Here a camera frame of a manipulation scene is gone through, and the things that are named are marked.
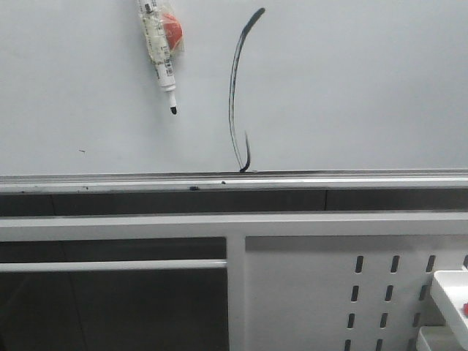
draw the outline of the black marker line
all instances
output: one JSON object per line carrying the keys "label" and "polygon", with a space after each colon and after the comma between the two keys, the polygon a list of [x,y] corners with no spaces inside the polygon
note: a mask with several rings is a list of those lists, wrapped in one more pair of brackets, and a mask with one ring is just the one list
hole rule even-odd
{"label": "black marker line", "polygon": [[246,134],[247,161],[246,161],[246,164],[242,167],[242,157],[241,157],[241,152],[239,151],[239,146],[237,144],[237,136],[235,135],[235,124],[234,124],[235,80],[237,78],[237,69],[239,66],[239,60],[241,59],[242,47],[244,46],[244,43],[246,41],[247,34],[249,34],[249,32],[252,30],[255,23],[260,19],[260,17],[262,17],[265,11],[266,10],[264,7],[256,11],[256,13],[253,14],[249,22],[247,22],[246,26],[242,30],[241,36],[239,37],[239,41],[237,43],[237,47],[235,48],[233,66],[231,69],[231,79],[230,79],[230,85],[229,85],[229,131],[231,134],[231,140],[233,142],[235,157],[237,159],[239,167],[241,167],[240,172],[242,173],[246,172],[247,169],[249,169],[251,155],[250,155],[249,139]]}
{"label": "black marker line", "polygon": [[249,144],[249,137],[247,136],[247,133],[246,133],[246,149],[247,149],[247,161],[246,161],[246,165],[243,166],[241,170],[239,171],[241,173],[245,173],[250,167],[250,144]]}

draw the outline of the whiteboard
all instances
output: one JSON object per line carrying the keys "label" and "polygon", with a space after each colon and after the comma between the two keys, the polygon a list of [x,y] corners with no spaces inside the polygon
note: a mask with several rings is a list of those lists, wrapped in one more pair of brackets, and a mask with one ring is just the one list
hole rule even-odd
{"label": "whiteboard", "polygon": [[135,0],[0,4],[0,175],[465,168],[468,1],[172,0],[173,116]]}

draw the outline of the red marker eraser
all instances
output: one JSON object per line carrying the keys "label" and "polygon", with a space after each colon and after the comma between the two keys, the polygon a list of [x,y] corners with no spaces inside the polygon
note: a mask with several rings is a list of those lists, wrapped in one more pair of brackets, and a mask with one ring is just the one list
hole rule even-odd
{"label": "red marker eraser", "polygon": [[177,48],[177,45],[182,40],[182,26],[178,22],[177,18],[172,16],[170,13],[165,13],[163,16],[163,26],[166,32],[167,43],[169,44],[169,49],[172,51]]}

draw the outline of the perforated metal panel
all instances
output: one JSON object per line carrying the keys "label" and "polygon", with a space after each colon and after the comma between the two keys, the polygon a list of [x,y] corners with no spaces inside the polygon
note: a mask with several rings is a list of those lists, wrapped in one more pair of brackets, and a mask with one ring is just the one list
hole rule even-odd
{"label": "perforated metal panel", "polygon": [[246,239],[248,350],[407,351],[443,319],[432,271],[459,269],[461,236]]}

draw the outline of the white plastic container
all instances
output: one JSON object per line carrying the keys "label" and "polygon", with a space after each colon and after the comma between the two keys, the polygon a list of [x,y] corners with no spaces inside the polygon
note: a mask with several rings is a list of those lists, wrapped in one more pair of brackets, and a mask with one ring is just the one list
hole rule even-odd
{"label": "white plastic container", "polygon": [[418,351],[463,351],[449,327],[422,327],[419,330]]}
{"label": "white plastic container", "polygon": [[468,271],[435,272],[431,295],[453,335],[468,350],[468,317],[463,313],[468,303]]}

